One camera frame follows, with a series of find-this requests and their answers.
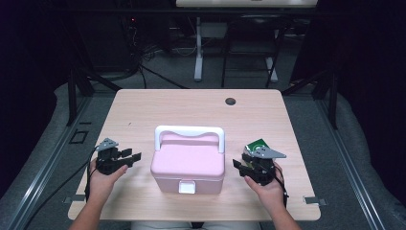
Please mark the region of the grey metal floor rail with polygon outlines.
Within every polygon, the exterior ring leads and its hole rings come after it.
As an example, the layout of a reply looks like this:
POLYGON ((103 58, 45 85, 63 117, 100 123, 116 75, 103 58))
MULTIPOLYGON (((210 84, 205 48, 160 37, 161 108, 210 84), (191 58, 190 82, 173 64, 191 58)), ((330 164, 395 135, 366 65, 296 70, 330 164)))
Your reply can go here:
POLYGON ((31 212, 50 180, 62 150, 75 133, 79 118, 92 99, 79 101, 77 117, 71 125, 58 119, 57 114, 67 111, 68 103, 58 103, 52 121, 45 129, 27 163, 22 168, 6 194, 0 199, 0 230, 19 230, 28 222, 31 212))
POLYGON ((336 148, 338 149, 338 156, 343 166, 344 172, 348 178, 351 188, 359 203, 360 208, 366 218, 371 230, 387 230, 381 217, 379 216, 376 207, 372 201, 370 193, 365 187, 358 170, 356 169, 348 149, 340 135, 338 129, 335 129, 330 123, 327 115, 327 105, 324 101, 315 101, 319 111, 323 114, 323 120, 327 126, 330 135, 333 138, 336 148))

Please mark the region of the person's left hand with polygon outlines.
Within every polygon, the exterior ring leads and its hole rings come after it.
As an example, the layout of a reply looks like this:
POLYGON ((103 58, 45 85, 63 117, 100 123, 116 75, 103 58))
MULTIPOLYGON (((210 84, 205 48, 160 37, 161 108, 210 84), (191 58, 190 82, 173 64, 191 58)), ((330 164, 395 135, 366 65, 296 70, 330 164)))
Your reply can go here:
POLYGON ((115 183, 126 173, 127 169, 128 166, 123 165, 110 175, 105 175, 96 169, 96 161, 92 160, 90 164, 90 194, 87 202, 103 205, 109 198, 115 183))

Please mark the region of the dark computer case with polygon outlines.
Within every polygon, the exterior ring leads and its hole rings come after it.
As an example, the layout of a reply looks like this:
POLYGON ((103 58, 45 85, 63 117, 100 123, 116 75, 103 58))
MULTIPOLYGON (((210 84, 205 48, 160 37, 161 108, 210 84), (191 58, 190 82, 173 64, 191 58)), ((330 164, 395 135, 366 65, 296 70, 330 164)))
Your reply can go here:
POLYGON ((79 15, 77 25, 96 71, 124 72, 135 66, 118 16, 79 15))

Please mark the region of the pink storage box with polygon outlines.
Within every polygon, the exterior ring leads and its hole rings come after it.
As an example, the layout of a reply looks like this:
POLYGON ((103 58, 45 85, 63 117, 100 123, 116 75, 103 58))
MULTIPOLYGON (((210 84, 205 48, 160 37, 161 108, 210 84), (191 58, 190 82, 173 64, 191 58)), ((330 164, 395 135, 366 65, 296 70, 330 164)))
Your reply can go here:
POLYGON ((150 170, 155 178, 221 180, 225 132, 215 126, 158 126, 150 170))

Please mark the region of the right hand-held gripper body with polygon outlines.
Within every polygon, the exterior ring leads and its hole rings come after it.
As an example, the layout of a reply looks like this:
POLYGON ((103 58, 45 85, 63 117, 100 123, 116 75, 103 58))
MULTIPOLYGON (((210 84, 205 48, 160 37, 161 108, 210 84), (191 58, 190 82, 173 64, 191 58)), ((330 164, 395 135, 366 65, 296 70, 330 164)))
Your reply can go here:
POLYGON ((285 158, 286 155, 268 148, 264 148, 266 158, 271 158, 269 163, 263 162, 262 160, 257 161, 255 160, 252 163, 253 172, 250 177, 260 185, 267 185, 269 184, 275 177, 276 177, 276 169, 275 169, 275 159, 276 158, 285 158))

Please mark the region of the white desk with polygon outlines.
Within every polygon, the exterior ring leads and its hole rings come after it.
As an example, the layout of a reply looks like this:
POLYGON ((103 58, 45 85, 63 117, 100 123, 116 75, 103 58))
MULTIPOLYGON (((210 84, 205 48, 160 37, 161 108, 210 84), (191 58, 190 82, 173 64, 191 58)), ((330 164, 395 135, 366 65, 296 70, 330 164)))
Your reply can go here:
MULTIPOLYGON (((184 9, 315 9, 319 0, 176 0, 176 7, 184 9)), ((202 23, 196 17, 196 63, 194 80, 202 80, 203 51, 202 23)))

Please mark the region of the person's right hand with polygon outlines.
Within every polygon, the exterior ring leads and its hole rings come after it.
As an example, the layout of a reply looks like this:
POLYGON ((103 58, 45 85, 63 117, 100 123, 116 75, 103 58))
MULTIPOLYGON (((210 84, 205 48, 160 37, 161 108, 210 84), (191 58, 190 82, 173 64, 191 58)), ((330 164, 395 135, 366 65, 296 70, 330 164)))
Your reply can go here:
POLYGON ((269 184, 261 186, 255 182, 251 177, 245 176, 244 180, 247 185, 257 194, 261 204, 271 217, 281 215, 286 212, 285 205, 283 203, 283 188, 280 182, 283 182, 282 168, 275 164, 276 178, 269 184))

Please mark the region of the black metal stand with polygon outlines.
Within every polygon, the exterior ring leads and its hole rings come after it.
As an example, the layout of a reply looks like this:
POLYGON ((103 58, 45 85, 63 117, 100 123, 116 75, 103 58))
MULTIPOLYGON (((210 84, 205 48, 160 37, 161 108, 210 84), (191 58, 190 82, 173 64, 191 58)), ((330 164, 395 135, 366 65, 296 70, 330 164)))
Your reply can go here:
POLYGON ((69 118, 67 126, 70 126, 78 116, 77 90, 79 90, 84 97, 92 97, 94 95, 95 89, 93 88, 91 81, 97 81, 114 92, 121 90, 120 86, 103 78, 89 68, 74 65, 71 68, 68 78, 69 118))
POLYGON ((339 67, 337 64, 329 64, 325 70, 320 71, 310 78, 299 80, 293 86, 283 90, 282 95, 291 95, 310 83, 315 82, 316 86, 311 92, 311 96, 314 100, 323 100, 328 93, 327 118, 332 127, 337 129, 338 70, 339 67))

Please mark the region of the green and white carton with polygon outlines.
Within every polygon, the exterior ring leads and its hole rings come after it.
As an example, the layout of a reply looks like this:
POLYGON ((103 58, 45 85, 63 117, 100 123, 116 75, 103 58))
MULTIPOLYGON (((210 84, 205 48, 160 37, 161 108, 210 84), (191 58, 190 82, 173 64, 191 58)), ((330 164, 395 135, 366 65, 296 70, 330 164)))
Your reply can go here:
POLYGON ((252 163, 257 160, 260 161, 262 160, 263 162, 269 163, 271 161, 271 158, 266 158, 264 148, 268 148, 268 145, 265 143, 263 139, 258 139, 250 144, 247 144, 244 147, 243 153, 249 154, 253 157, 253 160, 251 163, 246 163, 248 167, 252 167, 252 163))

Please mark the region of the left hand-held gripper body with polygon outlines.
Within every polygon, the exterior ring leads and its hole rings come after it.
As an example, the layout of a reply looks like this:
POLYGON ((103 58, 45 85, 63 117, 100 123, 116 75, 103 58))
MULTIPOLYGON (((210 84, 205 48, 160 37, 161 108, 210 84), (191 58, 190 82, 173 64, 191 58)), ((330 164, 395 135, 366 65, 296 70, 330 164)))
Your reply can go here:
POLYGON ((118 143, 110 138, 105 138, 97 146, 96 169, 105 175, 116 172, 127 163, 123 159, 122 153, 117 148, 118 143))

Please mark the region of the black chair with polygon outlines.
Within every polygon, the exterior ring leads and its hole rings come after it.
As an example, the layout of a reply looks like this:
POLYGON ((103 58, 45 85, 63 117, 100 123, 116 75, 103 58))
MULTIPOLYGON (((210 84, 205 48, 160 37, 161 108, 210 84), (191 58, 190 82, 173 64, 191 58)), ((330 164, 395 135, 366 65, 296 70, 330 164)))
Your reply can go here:
POLYGON ((221 50, 223 56, 221 86, 225 86, 228 72, 265 71, 267 74, 265 87, 268 87, 274 80, 273 75, 284 36, 292 23, 290 17, 275 14, 246 14, 230 21, 221 50), (239 63, 228 67, 228 60, 233 57, 261 57, 265 66, 249 67, 247 64, 239 63))

